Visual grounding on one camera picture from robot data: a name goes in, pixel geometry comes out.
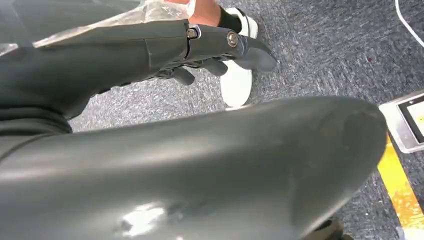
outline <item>black sock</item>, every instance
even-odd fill
[[[240,22],[239,17],[229,14],[222,7],[220,8],[221,18],[219,20],[218,27],[231,29],[236,33],[240,33],[242,31],[242,22]]]

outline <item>metal screw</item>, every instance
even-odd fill
[[[198,31],[194,28],[187,29],[187,38],[189,39],[195,39],[198,37]]]
[[[226,40],[228,42],[228,45],[232,48],[237,47],[237,44],[239,43],[239,39],[237,38],[237,34],[233,31],[229,31],[226,35]]]

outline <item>skin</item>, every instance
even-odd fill
[[[176,4],[188,4],[190,0],[165,0]],[[191,24],[202,24],[217,27],[220,23],[221,8],[215,0],[196,0],[194,14],[188,21]]]

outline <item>yellow stripe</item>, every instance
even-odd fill
[[[424,239],[423,211],[389,137],[378,171],[404,230],[405,239]]]

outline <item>transparent plastic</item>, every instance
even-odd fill
[[[190,18],[195,10],[196,0],[178,0],[174,3],[171,0],[127,0],[128,2],[139,3],[137,7],[126,10],[120,14],[108,17],[106,19],[94,22],[92,24],[77,26],[66,29],[43,39],[34,41],[32,45],[35,48],[48,46],[80,34],[86,33],[96,28],[105,28],[120,25],[135,25],[153,21],[176,21]],[[122,0],[93,0],[93,2],[117,7]],[[0,57],[5,55],[19,46],[13,42],[0,42]]]

